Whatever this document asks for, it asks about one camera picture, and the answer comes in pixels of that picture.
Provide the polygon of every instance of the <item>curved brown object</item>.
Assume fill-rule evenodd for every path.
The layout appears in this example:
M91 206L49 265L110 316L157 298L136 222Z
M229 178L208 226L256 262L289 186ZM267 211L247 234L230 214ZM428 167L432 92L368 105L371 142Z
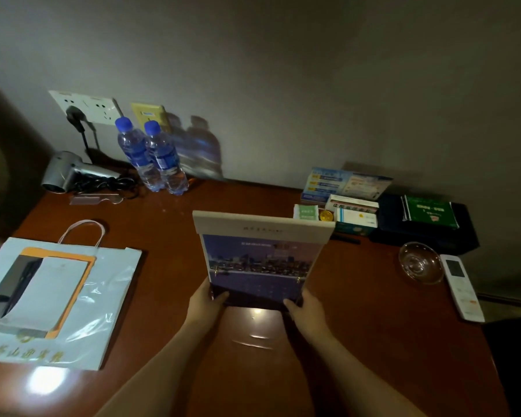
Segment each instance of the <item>curved brown object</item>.
M67 370L62 384L42 395L30 389L35 367L0 364L0 411L93 415L175 334L188 298L205 278L192 210L290 217L298 200L293 189L215 181L196 184L180 197L149 192L96 206L69 206L69 195L46 194L17 237L56 242L69 225L91 218L109 226L102 247L132 247L145 254L103 370ZM157 216L161 224L150 224L147 216ZM94 244L97 234L97 228L77 228L66 243ZM410 281L397 254L398 247L364 238L360 245L326 245L307 284L323 302L335 335L428 416L509 415L480 327L460 321L445 282L422 286ZM335 410L335 392L327 392L329 384L321 382L324 366L316 357L306 358L308 346L293 341L296 335L288 339L276 311L226 309L218 331L188 366L177 411L188 416L312 416L315 406Z

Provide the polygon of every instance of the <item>remote control screen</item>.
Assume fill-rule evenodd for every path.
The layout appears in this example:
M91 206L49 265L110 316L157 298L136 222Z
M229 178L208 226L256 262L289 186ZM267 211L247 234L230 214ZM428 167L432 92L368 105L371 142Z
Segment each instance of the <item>remote control screen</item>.
M445 262L448 264L448 268L450 268L450 273L453 276L460 276L465 278L465 274L463 273L461 265L457 260L446 260Z

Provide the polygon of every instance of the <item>blue bottle cap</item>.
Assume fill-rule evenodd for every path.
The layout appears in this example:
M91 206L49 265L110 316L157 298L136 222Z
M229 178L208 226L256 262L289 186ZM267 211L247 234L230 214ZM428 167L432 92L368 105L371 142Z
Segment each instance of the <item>blue bottle cap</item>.
M154 136L155 134L158 134L162 131L160 128L160 125L158 124L158 121L147 121L145 123L145 133L149 136Z
M115 125L122 133L129 132L133 129L131 120L127 117L120 117L115 121Z

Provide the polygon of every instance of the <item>person's right arm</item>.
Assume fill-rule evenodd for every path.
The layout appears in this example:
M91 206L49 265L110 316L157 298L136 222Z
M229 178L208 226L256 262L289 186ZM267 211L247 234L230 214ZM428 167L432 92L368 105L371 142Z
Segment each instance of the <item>person's right arm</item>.
M303 307L284 300L297 328L320 354L334 376L349 411L359 417L424 414L407 398L357 360L331 333L322 304L307 289Z

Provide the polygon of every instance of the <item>gold coin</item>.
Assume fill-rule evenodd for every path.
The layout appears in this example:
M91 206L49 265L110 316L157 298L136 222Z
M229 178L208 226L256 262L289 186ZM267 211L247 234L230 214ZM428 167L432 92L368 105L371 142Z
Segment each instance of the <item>gold coin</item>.
M321 221L333 221L334 215L330 211L322 211L319 215Z

